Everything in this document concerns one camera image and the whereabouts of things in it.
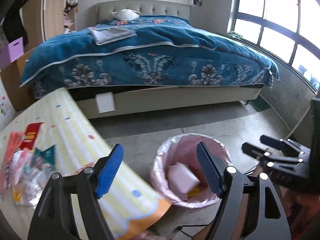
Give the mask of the dark green snack packet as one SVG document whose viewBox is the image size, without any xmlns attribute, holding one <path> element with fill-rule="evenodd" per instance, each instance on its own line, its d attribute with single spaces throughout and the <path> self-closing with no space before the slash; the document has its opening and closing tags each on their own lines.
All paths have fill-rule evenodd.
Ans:
<svg viewBox="0 0 320 240">
<path fill-rule="evenodd" d="M 30 162 L 31 167 L 36 167 L 40 170 L 45 168 L 56 168 L 56 145 L 52 145 L 46 150 L 35 148 Z"/>
</svg>

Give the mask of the polka dot white cabinet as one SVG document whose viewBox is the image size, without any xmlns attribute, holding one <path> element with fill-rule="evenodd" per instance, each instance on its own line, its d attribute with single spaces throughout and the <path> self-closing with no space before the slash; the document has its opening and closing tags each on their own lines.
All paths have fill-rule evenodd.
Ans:
<svg viewBox="0 0 320 240">
<path fill-rule="evenodd" d="M 16 111 L 14 110 L 12 103 L 4 88 L 4 84 L 0 79 L 0 131 L 3 131 L 8 124 L 13 120 Z"/>
</svg>

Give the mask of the white pillow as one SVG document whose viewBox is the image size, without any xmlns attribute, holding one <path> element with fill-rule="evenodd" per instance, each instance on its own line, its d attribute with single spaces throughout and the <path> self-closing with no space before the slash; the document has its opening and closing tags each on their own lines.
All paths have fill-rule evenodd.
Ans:
<svg viewBox="0 0 320 240">
<path fill-rule="evenodd" d="M 123 9 L 118 12 L 112 12 L 112 17 L 120 21 L 132 21 L 139 18 L 139 12 L 131 9 Z"/>
</svg>

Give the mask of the clear candy wrapper bag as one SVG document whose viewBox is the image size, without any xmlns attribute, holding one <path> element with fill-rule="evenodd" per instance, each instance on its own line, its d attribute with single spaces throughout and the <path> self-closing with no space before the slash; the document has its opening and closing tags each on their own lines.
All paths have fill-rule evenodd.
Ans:
<svg viewBox="0 0 320 240">
<path fill-rule="evenodd" d="M 12 160 L 12 197 L 17 205 L 35 208 L 51 175 L 56 169 L 31 167 L 34 150 L 16 152 Z"/>
</svg>

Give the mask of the purple plastic basket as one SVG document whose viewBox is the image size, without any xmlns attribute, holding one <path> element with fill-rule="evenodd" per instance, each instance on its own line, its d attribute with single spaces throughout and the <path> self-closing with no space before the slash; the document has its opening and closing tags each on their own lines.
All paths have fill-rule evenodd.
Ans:
<svg viewBox="0 0 320 240">
<path fill-rule="evenodd" d="M 23 38 L 20 37 L 11 43 L 1 47 L 0 67 L 4 70 L 9 64 L 14 62 L 24 54 Z"/>
</svg>

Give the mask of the folded grey checked cloth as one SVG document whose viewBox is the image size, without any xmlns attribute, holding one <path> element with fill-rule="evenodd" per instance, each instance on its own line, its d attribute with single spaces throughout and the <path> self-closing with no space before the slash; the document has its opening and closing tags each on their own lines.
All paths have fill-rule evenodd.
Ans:
<svg viewBox="0 0 320 240">
<path fill-rule="evenodd" d="M 110 28 L 101 31 L 91 29 L 90 34 L 93 36 L 95 44 L 98 46 L 117 42 L 137 35 L 135 31 L 121 28 Z"/>
</svg>

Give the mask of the black hanging coat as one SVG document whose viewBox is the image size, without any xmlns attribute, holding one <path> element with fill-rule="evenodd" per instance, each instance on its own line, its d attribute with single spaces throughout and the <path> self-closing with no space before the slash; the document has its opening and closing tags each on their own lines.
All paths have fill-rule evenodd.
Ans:
<svg viewBox="0 0 320 240">
<path fill-rule="evenodd" d="M 23 26 L 20 9 L 28 2 L 28 0 L 15 0 L 7 11 L 2 29 L 9 43 L 23 38 L 23 46 L 28 44 L 28 36 Z"/>
</svg>

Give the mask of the hanging clothes in wardrobe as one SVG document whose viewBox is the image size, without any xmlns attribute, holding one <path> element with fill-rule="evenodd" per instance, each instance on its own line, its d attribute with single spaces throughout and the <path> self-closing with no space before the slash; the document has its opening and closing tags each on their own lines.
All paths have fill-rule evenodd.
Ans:
<svg viewBox="0 0 320 240">
<path fill-rule="evenodd" d="M 68 16 L 68 13 L 78 6 L 78 0 L 63 0 L 63 25 L 65 34 L 71 32 L 73 20 Z"/>
</svg>

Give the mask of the white green milk carton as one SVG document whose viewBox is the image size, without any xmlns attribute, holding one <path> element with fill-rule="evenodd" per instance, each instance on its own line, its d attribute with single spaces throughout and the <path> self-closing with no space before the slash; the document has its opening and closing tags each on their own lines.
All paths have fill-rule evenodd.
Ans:
<svg viewBox="0 0 320 240">
<path fill-rule="evenodd" d="M 199 185 L 200 180 L 183 163 L 176 163 L 168 167 L 169 187 L 175 194 L 187 194 Z"/>
</svg>

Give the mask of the white label on bed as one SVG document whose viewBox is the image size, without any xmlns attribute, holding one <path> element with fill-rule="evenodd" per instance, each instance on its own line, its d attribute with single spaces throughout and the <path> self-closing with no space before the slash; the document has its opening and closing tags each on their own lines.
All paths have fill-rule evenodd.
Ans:
<svg viewBox="0 0 320 240">
<path fill-rule="evenodd" d="M 115 111 L 113 93 L 102 93 L 95 96 L 98 113 L 107 113 Z"/>
</svg>

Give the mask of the striped dotted tablecloth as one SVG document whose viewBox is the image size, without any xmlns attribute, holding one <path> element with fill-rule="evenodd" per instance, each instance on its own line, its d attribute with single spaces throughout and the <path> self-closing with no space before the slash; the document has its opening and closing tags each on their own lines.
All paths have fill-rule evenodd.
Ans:
<svg viewBox="0 0 320 240">
<path fill-rule="evenodd" d="M 35 146 L 41 150 L 56 146 L 56 167 L 63 175 L 76 173 L 112 150 L 67 89 L 60 88 L 32 104 L 1 131 L 1 154 L 5 153 L 11 132 L 23 132 L 36 122 L 42 125 Z M 138 235 L 171 206 L 125 163 L 121 163 L 108 194 L 99 204 L 116 239 Z"/>
</svg>

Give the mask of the wooden wardrobe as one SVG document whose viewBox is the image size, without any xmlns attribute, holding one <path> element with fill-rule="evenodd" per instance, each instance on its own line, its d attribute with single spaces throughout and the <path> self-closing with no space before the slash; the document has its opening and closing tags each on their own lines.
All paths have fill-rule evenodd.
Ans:
<svg viewBox="0 0 320 240">
<path fill-rule="evenodd" d="M 24 47 L 26 51 L 65 32 L 63 0 L 28 0 L 20 12 L 28 36 L 28 44 Z M 76 31 L 77 12 L 78 6 L 68 13 L 68 16 L 73 20 L 71 32 Z"/>
</svg>

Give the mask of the blue floral bed blanket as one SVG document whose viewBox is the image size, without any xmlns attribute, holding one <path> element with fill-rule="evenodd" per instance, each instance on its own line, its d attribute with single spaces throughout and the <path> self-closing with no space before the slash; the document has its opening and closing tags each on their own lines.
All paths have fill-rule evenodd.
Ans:
<svg viewBox="0 0 320 240">
<path fill-rule="evenodd" d="M 136 36 L 98 46 L 90 30 L 121 28 Z M 21 77 L 35 98 L 61 88 L 107 86 L 272 87 L 277 64 L 230 38 L 176 16 L 104 21 L 54 36 L 33 49 Z"/>
</svg>

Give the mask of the beige upholstered bed frame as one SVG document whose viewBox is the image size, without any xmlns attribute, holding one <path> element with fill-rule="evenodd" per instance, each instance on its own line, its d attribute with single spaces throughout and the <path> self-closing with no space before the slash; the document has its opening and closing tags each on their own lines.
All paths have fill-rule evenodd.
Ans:
<svg viewBox="0 0 320 240">
<path fill-rule="evenodd" d="M 156 0 L 119 0 L 97 3 L 91 8 L 95 22 L 110 19 L 118 9 L 136 9 L 142 15 L 170 15 L 191 19 L 192 8 L 189 5 Z M 111 87 L 115 111 L 98 113 L 95 96 L 106 89 L 78 90 L 72 93 L 84 115 L 88 119 L 107 116 L 143 113 L 165 109 L 212 105 L 245 100 L 258 97 L 261 86 L 244 87 Z"/>
</svg>

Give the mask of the red snack packet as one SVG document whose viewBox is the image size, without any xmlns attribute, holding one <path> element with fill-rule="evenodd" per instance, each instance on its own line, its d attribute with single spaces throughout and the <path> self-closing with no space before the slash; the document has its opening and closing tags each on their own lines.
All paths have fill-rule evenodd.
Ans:
<svg viewBox="0 0 320 240">
<path fill-rule="evenodd" d="M 37 138 L 37 135 L 39 133 L 40 127 L 42 126 L 43 122 L 36 122 L 31 123 L 27 126 L 23 140 L 20 144 L 20 149 L 29 149 L 32 150 L 35 144 L 35 140 Z"/>
</svg>

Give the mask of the window with dark frame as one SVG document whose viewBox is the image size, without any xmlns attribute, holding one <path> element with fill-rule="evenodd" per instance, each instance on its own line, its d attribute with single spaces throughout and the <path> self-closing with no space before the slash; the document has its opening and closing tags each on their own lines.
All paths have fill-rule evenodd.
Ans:
<svg viewBox="0 0 320 240">
<path fill-rule="evenodd" d="M 280 59 L 319 89 L 316 0 L 234 0 L 230 30 Z"/>
</svg>

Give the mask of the pink lined trash bin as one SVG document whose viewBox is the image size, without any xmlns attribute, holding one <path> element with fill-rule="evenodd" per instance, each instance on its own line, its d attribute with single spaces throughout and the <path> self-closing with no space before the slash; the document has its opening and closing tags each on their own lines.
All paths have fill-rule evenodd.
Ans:
<svg viewBox="0 0 320 240">
<path fill-rule="evenodd" d="M 231 165 L 225 145 L 206 135 L 180 134 L 168 138 L 157 149 L 150 180 L 152 186 L 172 204 L 200 209 L 216 204 L 219 198 L 208 186 L 196 148 L 204 142 L 211 155 Z"/>
</svg>

